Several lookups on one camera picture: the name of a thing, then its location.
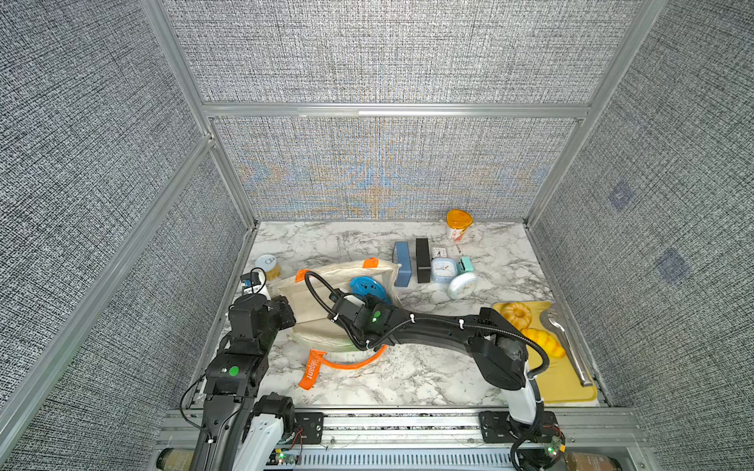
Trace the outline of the large blue rectangular alarm clock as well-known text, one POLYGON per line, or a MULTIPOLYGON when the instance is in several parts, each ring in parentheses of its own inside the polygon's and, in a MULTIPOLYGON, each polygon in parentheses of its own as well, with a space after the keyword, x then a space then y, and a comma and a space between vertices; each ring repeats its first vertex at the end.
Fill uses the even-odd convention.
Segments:
POLYGON ((399 266, 394 286, 407 288, 412 278, 412 257, 407 241, 397 241, 394 244, 393 262, 399 266))

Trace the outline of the bright blue plastic clock stand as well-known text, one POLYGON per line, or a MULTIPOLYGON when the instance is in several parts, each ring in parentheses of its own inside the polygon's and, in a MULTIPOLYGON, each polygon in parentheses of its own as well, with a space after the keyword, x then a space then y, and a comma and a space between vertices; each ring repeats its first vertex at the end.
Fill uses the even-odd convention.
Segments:
POLYGON ((357 296, 375 296, 383 302, 392 302, 386 288, 371 277, 361 276, 353 278, 350 282, 350 289, 357 296))

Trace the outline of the black rectangular clock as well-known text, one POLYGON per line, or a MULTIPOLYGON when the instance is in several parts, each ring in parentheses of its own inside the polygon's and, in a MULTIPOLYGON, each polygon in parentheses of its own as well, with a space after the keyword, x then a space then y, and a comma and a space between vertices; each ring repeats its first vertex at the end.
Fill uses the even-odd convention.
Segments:
POLYGON ((415 240, 416 278, 418 284, 428 284, 431 281, 431 254, 429 239, 418 237, 415 240))

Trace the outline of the light blue round alarm clock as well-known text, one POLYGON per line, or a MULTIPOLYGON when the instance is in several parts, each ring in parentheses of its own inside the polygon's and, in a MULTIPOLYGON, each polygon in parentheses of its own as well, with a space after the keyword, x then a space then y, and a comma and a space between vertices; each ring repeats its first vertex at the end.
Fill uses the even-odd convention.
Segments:
POLYGON ((431 260, 430 280, 437 284, 450 284, 459 275, 457 261, 453 258, 438 257, 431 260))

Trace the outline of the mint green cube clock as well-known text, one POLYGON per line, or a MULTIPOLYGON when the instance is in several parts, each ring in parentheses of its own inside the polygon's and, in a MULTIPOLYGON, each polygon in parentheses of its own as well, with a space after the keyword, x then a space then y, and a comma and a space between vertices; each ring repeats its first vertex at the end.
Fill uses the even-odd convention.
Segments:
POLYGON ((463 275, 475 271, 473 263, 468 256, 462 256, 458 261, 458 274, 463 275))

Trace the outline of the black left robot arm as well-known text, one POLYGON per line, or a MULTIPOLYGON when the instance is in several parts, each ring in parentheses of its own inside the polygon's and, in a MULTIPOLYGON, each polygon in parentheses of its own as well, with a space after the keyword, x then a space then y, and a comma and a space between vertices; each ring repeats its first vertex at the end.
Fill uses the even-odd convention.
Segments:
POLYGON ((204 373, 205 400, 192 470, 262 470, 295 425, 293 400, 256 397, 279 332, 296 325, 284 296, 244 294, 229 307, 231 331, 204 373))

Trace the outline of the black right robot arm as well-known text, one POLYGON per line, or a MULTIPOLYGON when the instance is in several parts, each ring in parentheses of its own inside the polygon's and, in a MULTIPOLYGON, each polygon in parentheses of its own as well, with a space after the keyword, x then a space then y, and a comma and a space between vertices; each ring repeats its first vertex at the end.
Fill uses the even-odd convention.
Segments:
POLYGON ((522 449, 545 437, 545 405, 537 378, 548 370, 550 357, 496 310, 482 308, 465 316, 416 313, 372 294, 334 288, 313 271, 305 272, 302 280, 329 321, 359 351, 427 345, 472 358, 483 379, 507 394, 514 469, 546 470, 560 459, 559 445, 546 445, 538 453, 522 449))

